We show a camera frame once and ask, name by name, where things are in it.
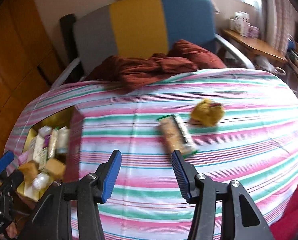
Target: bed headboard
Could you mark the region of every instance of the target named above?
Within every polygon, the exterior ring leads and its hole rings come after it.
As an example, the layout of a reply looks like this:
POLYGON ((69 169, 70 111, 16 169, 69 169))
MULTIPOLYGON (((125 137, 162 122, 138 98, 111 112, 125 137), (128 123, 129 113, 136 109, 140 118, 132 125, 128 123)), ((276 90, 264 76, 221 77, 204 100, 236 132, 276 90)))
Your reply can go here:
POLYGON ((79 19, 73 33, 86 74, 111 55, 148 58, 179 39, 215 52, 211 0, 122 0, 79 19))

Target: red cloth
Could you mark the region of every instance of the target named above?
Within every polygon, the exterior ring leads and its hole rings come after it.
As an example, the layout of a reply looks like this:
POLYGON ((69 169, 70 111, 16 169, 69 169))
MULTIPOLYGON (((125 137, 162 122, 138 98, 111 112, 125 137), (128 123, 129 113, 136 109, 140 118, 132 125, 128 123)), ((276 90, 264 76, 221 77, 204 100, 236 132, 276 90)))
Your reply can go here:
POLYGON ((226 66, 212 52, 180 40, 167 56, 163 53, 153 54, 148 59, 110 56, 95 67, 85 80, 120 81, 124 88, 132 91, 180 73, 206 68, 226 66))
POLYGON ((298 186, 290 198, 283 216, 270 226, 276 240, 292 240, 298 232, 298 186))
POLYGON ((196 63, 199 69, 227 68, 217 55, 185 40, 175 42, 167 56, 187 58, 196 63))

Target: curtain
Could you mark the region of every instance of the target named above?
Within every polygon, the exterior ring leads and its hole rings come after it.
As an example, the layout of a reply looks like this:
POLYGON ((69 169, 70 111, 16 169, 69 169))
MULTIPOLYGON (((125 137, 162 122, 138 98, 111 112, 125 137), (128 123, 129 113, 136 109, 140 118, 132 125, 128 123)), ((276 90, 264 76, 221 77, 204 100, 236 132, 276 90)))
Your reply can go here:
POLYGON ((267 28, 267 0, 262 0, 262 6, 260 6, 259 15, 257 19, 257 25, 259 28, 259 39, 266 40, 266 28, 267 28))
POLYGON ((289 0, 263 0, 266 11, 265 40, 282 55, 286 54, 293 22, 293 6, 289 0))

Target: blue gripper pad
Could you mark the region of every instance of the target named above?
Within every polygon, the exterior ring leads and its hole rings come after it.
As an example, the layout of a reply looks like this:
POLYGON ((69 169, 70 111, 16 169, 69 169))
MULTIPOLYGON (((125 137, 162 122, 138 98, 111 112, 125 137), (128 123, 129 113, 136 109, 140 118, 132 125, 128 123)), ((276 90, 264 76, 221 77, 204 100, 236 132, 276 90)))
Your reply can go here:
POLYGON ((7 151, 0 159, 0 174, 14 160, 14 153, 7 151))
POLYGON ((176 175, 176 179, 178 182, 181 195, 188 202, 188 200, 191 199, 192 197, 190 194, 190 184, 183 170, 179 157, 176 154, 176 151, 173 151, 173 153, 171 154, 171 164, 172 164, 173 171, 176 175))
POLYGON ((111 155, 108 163, 111 163, 111 166, 108 170, 108 173, 103 181, 103 192, 101 195, 101 200, 105 203, 108 198, 111 197, 114 184, 116 183, 116 178, 118 177, 118 173, 121 167, 122 156, 121 152, 118 150, 114 150, 111 155))

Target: pink and green striped blanket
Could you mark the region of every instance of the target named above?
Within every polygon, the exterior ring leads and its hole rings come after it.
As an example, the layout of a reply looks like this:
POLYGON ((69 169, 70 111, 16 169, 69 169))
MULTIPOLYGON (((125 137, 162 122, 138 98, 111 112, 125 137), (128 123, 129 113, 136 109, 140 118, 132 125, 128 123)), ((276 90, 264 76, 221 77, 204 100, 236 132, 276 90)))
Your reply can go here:
MULTIPOLYGON (((298 99, 280 79, 258 70, 184 73, 123 94, 118 84, 80 82, 51 90, 20 115, 6 149, 21 154, 29 128, 76 105, 84 116, 80 177, 114 149, 122 166, 112 197, 99 205, 106 239, 187 239, 194 207, 181 197, 156 119, 179 114, 199 152, 187 161, 213 180, 241 181, 269 224, 280 218, 298 184, 298 99), (221 102, 217 127, 190 121, 203 98, 221 102)), ((17 160, 9 171, 17 167, 17 160)), ((220 238, 217 204, 215 239, 220 238)), ((78 238, 76 210, 72 233, 78 238)))

